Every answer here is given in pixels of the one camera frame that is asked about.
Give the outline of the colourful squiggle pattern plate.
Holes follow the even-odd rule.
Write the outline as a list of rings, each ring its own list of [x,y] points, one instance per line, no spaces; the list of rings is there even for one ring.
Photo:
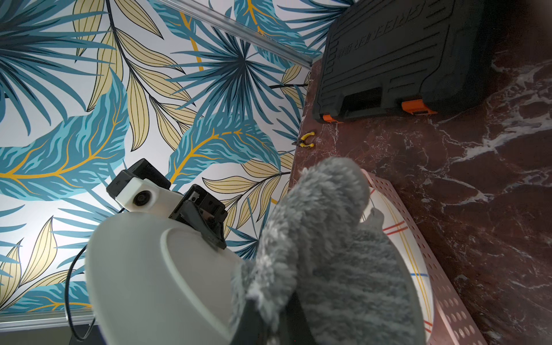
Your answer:
[[[240,263],[169,218],[103,221],[85,258],[86,287],[108,344],[229,344],[231,274]]]

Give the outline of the grey striped microfibre cloth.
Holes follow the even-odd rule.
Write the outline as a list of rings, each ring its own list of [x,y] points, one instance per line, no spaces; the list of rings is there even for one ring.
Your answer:
[[[363,218],[370,185],[349,158],[305,169],[275,207],[253,260],[231,279],[234,336],[253,300],[280,344],[280,313],[297,293],[316,344],[425,344],[423,315],[404,261],[376,208]]]

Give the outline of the white plaid line plate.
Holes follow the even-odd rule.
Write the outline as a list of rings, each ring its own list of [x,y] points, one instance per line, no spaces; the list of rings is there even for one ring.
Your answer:
[[[423,315],[425,339],[428,341],[433,334],[436,312],[425,255],[418,245],[419,236],[415,233],[410,214],[404,207],[395,205],[398,198],[388,195],[387,192],[376,188],[370,189],[370,204],[365,209],[363,218],[367,218],[373,208],[382,212],[382,231],[398,250],[411,276]]]

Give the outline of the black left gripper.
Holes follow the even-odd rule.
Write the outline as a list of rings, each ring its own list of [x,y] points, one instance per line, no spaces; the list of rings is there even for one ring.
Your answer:
[[[192,185],[169,216],[192,227],[213,248],[225,250],[224,222],[228,216],[225,205],[203,189]]]

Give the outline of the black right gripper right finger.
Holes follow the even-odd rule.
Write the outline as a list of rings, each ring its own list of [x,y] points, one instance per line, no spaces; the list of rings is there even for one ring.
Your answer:
[[[297,293],[280,313],[277,335],[281,345],[316,345]]]

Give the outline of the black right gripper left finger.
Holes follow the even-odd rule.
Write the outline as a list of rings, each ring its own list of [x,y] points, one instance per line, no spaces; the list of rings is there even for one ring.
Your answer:
[[[230,345],[266,345],[270,330],[253,300],[247,300]]]

